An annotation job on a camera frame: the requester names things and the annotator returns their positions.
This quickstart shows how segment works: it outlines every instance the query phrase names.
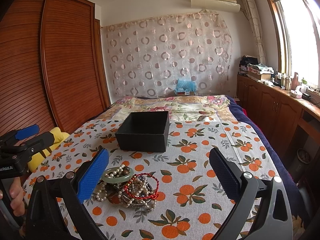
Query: bed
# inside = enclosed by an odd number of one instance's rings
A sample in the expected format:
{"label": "bed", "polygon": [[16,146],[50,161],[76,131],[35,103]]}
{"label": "bed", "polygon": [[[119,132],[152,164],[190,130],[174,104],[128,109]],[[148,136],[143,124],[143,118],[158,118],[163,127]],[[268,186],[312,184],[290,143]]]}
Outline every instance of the bed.
{"label": "bed", "polygon": [[[164,154],[119,149],[114,133],[133,111],[169,111],[171,125],[167,151]],[[197,147],[185,147],[191,142]],[[126,97],[117,101],[106,112],[83,124],[41,163],[23,186],[26,202],[28,203],[38,176],[55,179],[63,177],[68,171],[76,171],[100,147],[106,148],[110,153],[108,167],[121,163],[130,164],[137,173],[155,172],[160,180],[159,207],[151,213],[140,209],[124,209],[118,205],[117,195],[112,194],[104,202],[97,202],[94,195],[85,201],[88,212],[109,239],[122,239],[129,234],[130,239],[141,236],[179,240],[185,239],[186,235],[188,239],[211,239],[234,205],[225,196],[208,164],[208,154],[212,147],[218,147],[228,160],[235,161],[244,171],[254,171],[253,174],[259,178],[281,176],[292,211],[294,239],[303,233],[304,227],[309,223],[297,186],[263,133],[232,98],[223,95],[163,99]],[[191,195],[189,200],[184,199],[191,193],[190,189],[199,191],[192,198],[193,201],[190,200]],[[245,236],[250,229],[259,201],[255,201],[241,236]],[[58,204],[70,233],[78,236],[63,200],[58,199]],[[182,216],[181,219],[187,222],[184,223],[185,227],[181,225],[181,229],[185,230],[180,230],[179,235],[175,235],[177,231],[162,230],[165,225],[169,228],[163,217],[173,215],[172,212],[176,217]]]}
{"label": "bed", "polygon": [[169,97],[169,98],[134,98],[125,97],[116,101],[110,109],[101,114],[97,119],[125,119],[130,112],[140,111],[169,111],[170,121],[239,121],[251,125],[264,146],[269,152],[272,161],[284,181],[284,186],[290,202],[294,226],[306,227],[310,218],[306,212],[303,199],[298,187],[293,182],[290,174],[283,166],[276,152],[263,135],[262,131],[246,116],[244,109],[238,106],[235,101],[225,95],[218,96],[189,96],[189,97]]}

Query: brown bead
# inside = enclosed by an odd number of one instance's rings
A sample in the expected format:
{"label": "brown bead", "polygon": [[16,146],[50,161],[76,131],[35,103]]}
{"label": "brown bead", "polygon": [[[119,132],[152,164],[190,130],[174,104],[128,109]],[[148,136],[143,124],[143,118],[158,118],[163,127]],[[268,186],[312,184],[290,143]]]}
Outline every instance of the brown bead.
{"label": "brown bead", "polygon": [[127,171],[125,169],[122,171],[122,175],[128,175],[128,174],[129,174],[129,171]]}

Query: air conditioner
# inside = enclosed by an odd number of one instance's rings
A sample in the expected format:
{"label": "air conditioner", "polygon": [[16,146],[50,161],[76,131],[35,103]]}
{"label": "air conditioner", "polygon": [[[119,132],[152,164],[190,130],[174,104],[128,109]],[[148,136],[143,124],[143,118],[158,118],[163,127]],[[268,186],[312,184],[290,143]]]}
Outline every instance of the air conditioner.
{"label": "air conditioner", "polygon": [[240,4],[237,4],[237,0],[191,0],[191,8],[239,12]]}

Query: blue gripper pad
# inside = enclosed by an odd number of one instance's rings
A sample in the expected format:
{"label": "blue gripper pad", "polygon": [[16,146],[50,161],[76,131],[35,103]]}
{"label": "blue gripper pad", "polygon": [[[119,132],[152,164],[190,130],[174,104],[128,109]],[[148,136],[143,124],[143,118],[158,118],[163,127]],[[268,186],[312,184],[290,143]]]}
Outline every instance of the blue gripper pad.
{"label": "blue gripper pad", "polygon": [[[215,174],[218,177],[223,190],[226,192],[226,195],[229,199],[233,199],[234,201],[238,201],[240,199],[240,183],[238,179],[235,177],[235,174],[228,166],[228,162],[222,153],[218,152],[216,148],[213,148],[210,151],[209,161],[212,169],[214,170]],[[231,165],[234,164],[235,168],[234,171],[238,170],[239,168],[236,166],[235,163],[230,163]]]}
{"label": "blue gripper pad", "polygon": [[39,133],[39,131],[40,131],[39,126],[34,124],[34,125],[31,125],[29,127],[26,127],[26,128],[23,128],[23,129],[17,131],[15,138],[17,140],[21,141],[21,140],[24,140],[30,136],[33,136],[33,135]]}
{"label": "blue gripper pad", "polygon": [[89,199],[100,177],[109,164],[109,152],[101,149],[91,160],[91,164],[78,183],[77,197],[82,204],[84,200]]}

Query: navy blue blanket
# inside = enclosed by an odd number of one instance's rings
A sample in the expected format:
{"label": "navy blue blanket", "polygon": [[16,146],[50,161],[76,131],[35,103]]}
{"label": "navy blue blanket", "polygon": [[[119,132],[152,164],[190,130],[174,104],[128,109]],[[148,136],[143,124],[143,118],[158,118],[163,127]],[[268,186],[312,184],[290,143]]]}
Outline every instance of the navy blue blanket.
{"label": "navy blue blanket", "polygon": [[276,152],[271,147],[270,143],[266,139],[266,137],[263,135],[261,130],[254,124],[254,122],[251,121],[243,112],[243,109],[236,104],[236,102],[231,98],[227,98],[230,100],[229,109],[233,116],[239,121],[239,122],[245,122],[253,127],[255,132],[258,134],[259,138],[263,142],[264,146],[266,147],[268,153],[271,156],[271,159],[273,163],[276,166],[276,169],[283,180],[283,184],[285,187],[285,190],[288,195],[290,208],[291,208],[291,214],[295,217],[300,216],[302,221],[304,221],[305,228],[310,223],[309,215],[306,211],[303,199],[301,197],[301,194],[298,190],[297,185],[294,183],[294,181],[291,179],[291,176],[289,175],[288,171],[283,166],[281,160],[279,159]]}

